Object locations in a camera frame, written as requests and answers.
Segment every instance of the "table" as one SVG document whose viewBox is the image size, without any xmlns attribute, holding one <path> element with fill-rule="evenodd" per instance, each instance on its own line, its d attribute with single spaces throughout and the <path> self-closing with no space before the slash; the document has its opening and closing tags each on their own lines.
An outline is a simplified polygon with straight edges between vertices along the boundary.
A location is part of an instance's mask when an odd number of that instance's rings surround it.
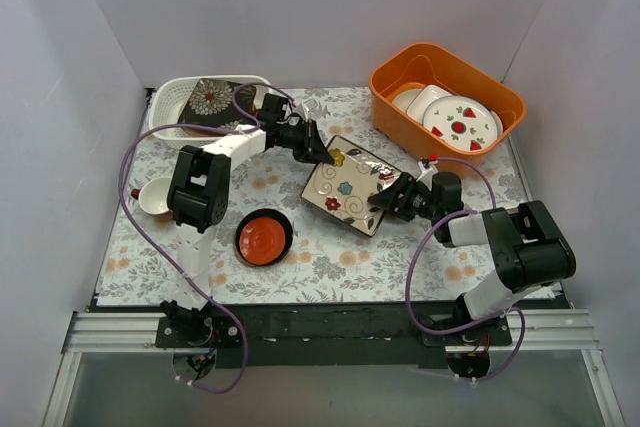
<svg viewBox="0 0 640 427">
<path fill-rule="evenodd" d="M 294 89 L 299 101 L 316 99 L 311 112 L 325 141 L 342 135 L 398 169 L 419 172 L 413 159 L 373 128 L 368 88 Z M 171 176 L 178 151 L 149 137 L 135 155 L 129 187 Z M 499 206 L 526 200 L 525 190 L 506 143 L 487 156 L 483 172 L 491 181 Z M 271 149 L 238 167 L 231 178 L 229 207 L 211 251 L 209 285 L 225 304 L 383 302 L 404 300 L 409 259 L 429 223 L 404 223 L 387 216 L 376 235 L 364 237 L 335 219 L 326 218 L 300 198 L 312 166 L 299 164 L 291 152 Z M 476 175 L 463 180 L 463 200 L 482 210 L 491 207 L 484 183 Z M 169 252 L 177 252 L 177 230 L 170 219 L 144 214 L 129 200 L 143 227 Z M 235 256 L 233 237 L 240 220 L 258 208 L 283 211 L 293 223 L 291 251 L 278 265 L 247 267 Z M 493 268 L 489 248 L 446 249 L 429 242 L 413 278 L 412 299 L 454 300 L 475 286 Z M 170 300 L 179 277 L 118 211 L 98 282 L 97 305 L 155 306 Z M 553 298 L 544 288 L 532 298 Z"/>
</svg>

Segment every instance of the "orange bin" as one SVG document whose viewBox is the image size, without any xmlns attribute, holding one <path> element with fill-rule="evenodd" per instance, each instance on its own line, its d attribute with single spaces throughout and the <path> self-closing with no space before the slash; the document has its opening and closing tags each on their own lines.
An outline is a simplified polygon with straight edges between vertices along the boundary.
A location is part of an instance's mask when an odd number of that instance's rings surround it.
<svg viewBox="0 0 640 427">
<path fill-rule="evenodd" d="M 433 135 L 391 103 L 406 90 L 422 89 L 430 84 L 477 100 L 494 111 L 502 121 L 502 135 L 483 150 L 462 151 Z M 413 44 L 397 53 L 373 72 L 369 88 L 373 94 L 374 127 L 417 158 L 440 155 L 480 164 L 527 113 L 527 105 L 518 94 L 435 44 Z M 469 169 L 461 170 L 453 165 L 447 166 L 447 170 L 462 175 L 469 173 Z"/>
</svg>

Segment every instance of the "wall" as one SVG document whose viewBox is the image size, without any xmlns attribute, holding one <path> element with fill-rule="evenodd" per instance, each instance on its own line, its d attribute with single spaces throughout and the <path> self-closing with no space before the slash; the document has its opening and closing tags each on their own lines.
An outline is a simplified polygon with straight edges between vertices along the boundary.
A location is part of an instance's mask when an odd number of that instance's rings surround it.
<svg viewBox="0 0 640 427">
<path fill-rule="evenodd" d="M 285 86 L 366 85 L 433 41 L 502 78 L 543 0 L 97 0 L 145 86 L 255 73 Z"/>
<path fill-rule="evenodd" d="M 0 425 L 39 425 L 144 91 L 95 0 L 0 0 Z"/>
<path fill-rule="evenodd" d="M 639 73 L 638 0 L 546 0 L 506 78 L 529 102 L 525 168 L 576 251 L 566 287 L 591 312 L 628 425 L 640 424 Z"/>
</svg>

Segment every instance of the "purple cable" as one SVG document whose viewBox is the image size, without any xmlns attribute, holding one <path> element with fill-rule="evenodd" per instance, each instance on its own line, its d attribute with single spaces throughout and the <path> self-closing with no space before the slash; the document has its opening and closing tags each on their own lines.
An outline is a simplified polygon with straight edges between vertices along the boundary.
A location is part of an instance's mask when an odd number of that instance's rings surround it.
<svg viewBox="0 0 640 427">
<path fill-rule="evenodd" d="M 424 249 L 425 245 L 427 244 L 427 242 L 429 241 L 429 239 L 431 239 L 431 237 L 433 237 L 433 235 L 436 233 L 436 231 L 442 227 L 444 224 L 446 224 L 447 222 L 449 222 L 452 219 L 456 219 L 458 217 L 465 217 L 467 215 L 472 215 L 475 214 L 476 211 L 474 210 L 461 210 L 461 211 L 457 211 L 457 212 L 452 212 L 451 214 L 443 217 L 442 219 L 440 219 L 438 222 L 436 222 L 427 232 L 427 234 L 424 236 L 424 238 L 420 241 L 420 244 L 418 244 L 418 248 L 416 249 L 416 251 L 413 254 L 413 257 L 411 258 L 411 262 L 409 262 L 409 270 L 407 271 L 407 283 L 406 283 L 406 287 L 405 287 L 405 292 L 404 292 L 404 300 L 405 300 L 405 305 L 407 306 L 407 312 L 409 314 L 409 318 L 411 319 L 411 322 L 413 322 L 413 324 L 418 328 L 418 330 L 420 330 L 421 332 L 424 332 L 426 334 L 429 335 L 438 335 L 438 336 L 445 336 L 445 335 L 451 335 L 451 334 L 457 334 L 459 332 L 463 332 L 465 330 L 468 330 L 472 327 L 475 327 L 476 325 L 480 325 L 483 322 L 486 322 L 487 320 L 493 319 L 495 317 L 498 317 L 499 315 L 504 314 L 504 312 L 494 312 L 491 314 L 487 314 L 483 317 L 480 317 L 479 319 L 473 320 L 467 324 L 461 325 L 459 327 L 454 327 L 451 329 L 443 329 L 443 330 L 434 330 L 434 329 L 429 329 L 427 327 L 425 327 L 424 325 L 422 325 L 420 323 L 420 321 L 418 320 L 418 318 L 416 317 L 415 312 L 413 311 L 413 308 L 411 307 L 411 279 L 413 278 L 413 271 L 416 268 L 416 263 L 418 261 L 418 257 L 420 256 L 420 253 L 422 252 L 422 249 Z M 520 337 L 518 339 L 518 342 L 516 342 L 516 345 L 513 349 L 513 352 L 511 352 L 511 354 L 509 355 L 509 358 L 504 362 L 504 364 L 502 364 L 500 366 L 500 368 L 496 369 L 495 372 L 492 372 L 489 375 L 486 375 L 485 377 L 481 377 L 482 380 L 489 380 L 494 378 L 496 375 L 499 375 L 502 371 L 504 371 L 504 369 L 506 369 L 509 364 L 513 361 L 513 359 L 515 358 L 515 356 L 517 355 L 518 351 L 520 350 L 520 347 L 522 345 L 522 341 L 524 340 L 524 332 L 525 332 L 525 321 L 524 321 L 524 314 L 522 313 L 522 311 L 518 308 L 518 307 L 512 307 L 511 310 L 514 310 L 516 312 L 518 312 L 518 315 L 520 315 L 520 320 L 522 322 L 522 328 L 520 330 Z"/>
<path fill-rule="evenodd" d="M 440 156 L 436 156 L 436 161 L 438 160 L 442 160 L 443 162 L 458 162 L 459 164 L 464 164 L 467 167 L 470 167 L 471 169 L 473 169 L 476 174 L 478 174 L 480 176 L 480 178 L 482 180 L 484 180 L 484 183 L 487 184 L 487 189 L 489 189 L 489 197 L 491 197 L 491 205 L 493 206 L 493 208 L 496 208 L 496 196 L 493 193 L 493 188 L 491 187 L 491 184 L 489 183 L 489 179 L 487 179 L 487 176 L 484 175 L 484 173 L 475 165 L 473 165 L 471 162 L 467 161 L 467 160 L 463 160 L 463 159 L 457 159 L 456 157 L 440 157 Z"/>
<path fill-rule="evenodd" d="M 167 261 L 178 271 L 178 273 L 180 273 L 182 278 L 184 278 L 184 280 L 187 282 L 187 284 L 189 284 L 189 286 L 193 290 L 195 290 L 200 296 L 202 296 L 204 299 L 206 299 L 207 302 L 209 302 L 211 305 L 213 305 L 214 307 L 219 309 L 225 315 L 229 316 L 229 318 L 233 321 L 233 323 L 236 324 L 236 326 L 238 327 L 238 331 L 240 332 L 240 336 L 242 337 L 243 354 L 242 354 L 242 365 L 240 367 L 240 372 L 238 372 L 238 376 L 234 379 L 234 381 L 231 382 L 231 384 L 229 384 L 229 386 L 225 387 L 224 389 L 216 389 L 216 388 L 209 387 L 208 385 L 201 384 L 201 383 L 196 382 L 196 381 L 192 382 L 192 385 L 195 385 L 196 387 L 204 389 L 204 390 L 206 390 L 208 392 L 211 392 L 213 394 L 225 394 L 225 393 L 229 392 L 230 390 L 232 390 L 238 384 L 238 382 L 240 382 L 240 379 L 242 379 L 242 376 L 244 375 L 244 372 L 245 372 L 245 370 L 247 368 L 247 363 L 249 361 L 249 344 L 248 344 L 248 340 L 247 340 L 247 332 L 245 331 L 244 326 L 242 325 L 240 320 L 233 314 L 233 312 L 231 312 L 229 309 L 227 309 L 224 305 L 222 305 L 222 304 L 216 302 L 215 300 L 213 300 L 213 298 L 210 295 L 207 295 L 206 292 L 204 292 L 202 289 L 200 289 L 200 287 L 198 287 L 196 285 L 196 283 L 193 282 L 193 280 L 191 280 L 186 275 L 186 272 L 184 271 L 184 269 L 182 267 L 180 267 L 180 264 L 178 264 L 169 255 L 169 253 L 166 250 L 164 250 L 158 243 L 156 243 L 151 238 L 151 236 L 149 236 L 149 234 L 147 234 L 147 232 L 145 232 L 145 230 L 138 223 L 138 221 L 133 217 L 133 214 L 129 210 L 129 207 L 127 206 L 127 202 L 126 202 L 126 199 L 125 199 L 125 193 L 124 193 L 125 178 L 126 178 L 126 173 L 128 172 L 129 161 L 131 160 L 131 163 L 133 163 L 133 153 L 134 153 L 136 147 L 138 146 L 138 144 L 140 142 L 142 142 L 142 140 L 144 140 L 147 137 L 149 137 L 150 135 L 152 135 L 152 134 L 154 134 L 156 132 L 159 132 L 161 130 L 174 129 L 174 128 L 187 128 L 187 129 L 191 129 L 191 130 L 199 130 L 201 132 L 207 132 L 207 133 L 218 134 L 218 135 L 219 134 L 241 135 L 241 134 L 248 134 L 248 133 L 251 133 L 251 132 L 255 132 L 256 130 L 258 130 L 260 128 L 260 121 L 258 119 L 256 119 L 254 116 L 252 116 L 251 114 L 245 112 L 240 107 L 238 102 L 236 101 L 236 94 L 242 88 L 249 87 L 249 86 L 252 86 L 252 85 L 264 86 L 264 87 L 268 87 L 270 89 L 273 89 L 276 92 L 278 92 L 278 93 L 284 95 L 285 97 L 287 97 L 287 99 L 289 99 L 289 101 L 293 103 L 293 98 L 289 94 L 287 94 L 283 90 L 278 89 L 276 87 L 273 87 L 273 86 L 271 86 L 269 84 L 265 84 L 265 83 L 262 83 L 262 82 L 250 82 L 250 83 L 247 83 L 247 84 L 240 85 L 233 92 L 233 95 L 231 96 L 231 101 L 233 103 L 233 106 L 240 113 L 242 113 L 242 115 L 244 115 L 245 117 L 249 118 L 256 125 L 256 127 L 253 127 L 251 129 L 246 129 L 246 130 L 243 130 L 243 131 L 229 130 L 229 129 L 223 129 L 223 128 L 214 128 L 214 127 L 205 127 L 205 126 L 196 125 L 196 124 L 169 124 L 169 125 L 162 125 L 160 127 L 155 127 L 153 129 L 148 130 L 147 132 L 143 133 L 142 135 L 140 135 L 129 146 L 129 148 L 127 149 L 126 153 L 124 154 L 124 158 L 122 159 L 122 163 L 120 164 L 120 173 L 118 175 L 118 198 L 120 200 L 120 205 L 122 206 L 122 210 L 124 211 L 124 214 L 129 219 L 129 221 L 131 222 L 131 225 L 133 225 L 133 227 L 138 231 L 138 233 L 147 242 L 149 242 L 149 244 L 154 249 L 156 249 L 160 253 L 160 255 L 162 255 L 165 259 L 167 259 Z M 191 379 L 187 379 L 186 377 L 183 377 L 183 376 L 180 376 L 180 379 L 185 381 L 185 382 L 189 382 L 191 380 Z"/>
</svg>

